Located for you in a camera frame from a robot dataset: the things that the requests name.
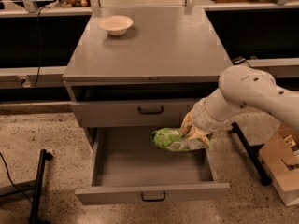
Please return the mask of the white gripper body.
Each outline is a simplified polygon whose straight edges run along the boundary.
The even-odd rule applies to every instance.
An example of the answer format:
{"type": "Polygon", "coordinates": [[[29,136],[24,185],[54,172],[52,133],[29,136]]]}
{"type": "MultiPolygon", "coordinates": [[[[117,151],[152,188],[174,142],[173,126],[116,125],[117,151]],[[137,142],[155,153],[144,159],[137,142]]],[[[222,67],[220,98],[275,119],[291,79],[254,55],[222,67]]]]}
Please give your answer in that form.
{"type": "Polygon", "coordinates": [[[192,108],[193,124],[206,132],[212,133],[225,124],[226,117],[223,114],[224,108],[221,107],[221,103],[216,98],[203,98],[192,108]]]}

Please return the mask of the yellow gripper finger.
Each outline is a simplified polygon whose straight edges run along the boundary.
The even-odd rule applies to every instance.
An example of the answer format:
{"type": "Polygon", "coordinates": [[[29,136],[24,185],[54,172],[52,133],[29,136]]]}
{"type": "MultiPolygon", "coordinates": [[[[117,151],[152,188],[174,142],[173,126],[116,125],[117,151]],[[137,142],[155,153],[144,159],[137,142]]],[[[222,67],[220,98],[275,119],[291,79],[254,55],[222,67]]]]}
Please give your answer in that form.
{"type": "Polygon", "coordinates": [[[211,141],[208,138],[209,133],[200,129],[192,127],[185,135],[188,147],[212,147],[211,141]]]}
{"type": "Polygon", "coordinates": [[[181,123],[180,129],[184,136],[191,136],[194,134],[192,113],[189,112],[181,123]]]}

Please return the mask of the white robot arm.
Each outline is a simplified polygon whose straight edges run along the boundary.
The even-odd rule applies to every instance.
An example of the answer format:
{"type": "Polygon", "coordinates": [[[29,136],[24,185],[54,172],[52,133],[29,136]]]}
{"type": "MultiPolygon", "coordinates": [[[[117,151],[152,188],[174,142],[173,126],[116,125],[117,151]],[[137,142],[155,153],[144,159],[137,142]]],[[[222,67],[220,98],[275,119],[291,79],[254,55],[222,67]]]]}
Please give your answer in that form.
{"type": "Polygon", "coordinates": [[[248,107],[262,110],[299,131],[299,93],[281,88],[265,71],[237,65],[225,69],[218,88],[194,104],[182,122],[182,133],[186,138],[195,138],[199,129],[205,137],[248,107]]]}

